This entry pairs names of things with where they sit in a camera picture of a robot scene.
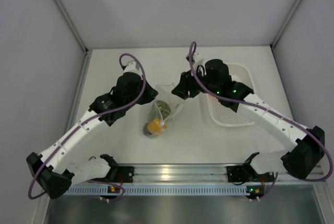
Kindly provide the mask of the polka dot zip bag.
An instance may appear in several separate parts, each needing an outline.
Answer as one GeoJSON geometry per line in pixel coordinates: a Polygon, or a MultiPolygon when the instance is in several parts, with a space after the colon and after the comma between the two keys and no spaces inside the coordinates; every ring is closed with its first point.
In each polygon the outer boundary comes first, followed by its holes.
{"type": "Polygon", "coordinates": [[[174,83],[155,86],[154,89],[158,92],[158,95],[151,104],[146,123],[142,129],[145,136],[157,137],[172,126],[174,118],[184,105],[184,100],[172,94],[175,87],[174,83]]]}

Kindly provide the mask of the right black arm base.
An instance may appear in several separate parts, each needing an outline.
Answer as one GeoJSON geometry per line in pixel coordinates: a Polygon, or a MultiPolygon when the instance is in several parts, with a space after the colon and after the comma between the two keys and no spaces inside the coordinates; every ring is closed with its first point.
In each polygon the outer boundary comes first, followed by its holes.
{"type": "Polygon", "coordinates": [[[246,182],[261,182],[260,175],[248,165],[227,166],[226,167],[228,182],[246,183],[246,182]]]}

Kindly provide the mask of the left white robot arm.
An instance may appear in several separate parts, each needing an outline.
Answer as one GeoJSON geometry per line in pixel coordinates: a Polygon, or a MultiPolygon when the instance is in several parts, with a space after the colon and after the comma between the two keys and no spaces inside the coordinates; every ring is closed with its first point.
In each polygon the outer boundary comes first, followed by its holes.
{"type": "Polygon", "coordinates": [[[152,102],[158,92],[138,74],[125,72],[110,92],[98,96],[83,117],[61,139],[41,153],[27,158],[33,182],[51,199],[57,199],[75,184],[86,181],[118,182],[120,171],[112,156],[102,154],[81,164],[73,159],[102,131],[124,117],[134,105],[152,102]]]}

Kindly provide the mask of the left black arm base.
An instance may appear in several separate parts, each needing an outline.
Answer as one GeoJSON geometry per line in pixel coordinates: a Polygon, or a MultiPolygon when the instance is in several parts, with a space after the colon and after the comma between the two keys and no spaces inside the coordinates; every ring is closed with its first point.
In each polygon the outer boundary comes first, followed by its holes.
{"type": "Polygon", "coordinates": [[[103,178],[92,179],[91,182],[103,183],[133,183],[134,167],[117,166],[112,167],[103,178]]]}

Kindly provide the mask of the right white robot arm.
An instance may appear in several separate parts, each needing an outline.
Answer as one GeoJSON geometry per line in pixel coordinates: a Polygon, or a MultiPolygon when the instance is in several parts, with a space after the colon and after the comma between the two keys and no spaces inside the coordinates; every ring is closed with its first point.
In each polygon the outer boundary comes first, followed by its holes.
{"type": "Polygon", "coordinates": [[[180,82],[172,94],[184,100],[199,93],[219,97],[219,103],[235,113],[249,118],[284,147],[270,153],[255,152],[244,162],[244,176],[251,181],[269,172],[286,172],[305,180],[324,156],[324,131],[307,128],[279,115],[252,88],[232,79],[228,66],[219,59],[205,64],[205,71],[181,73],[180,82]]]}

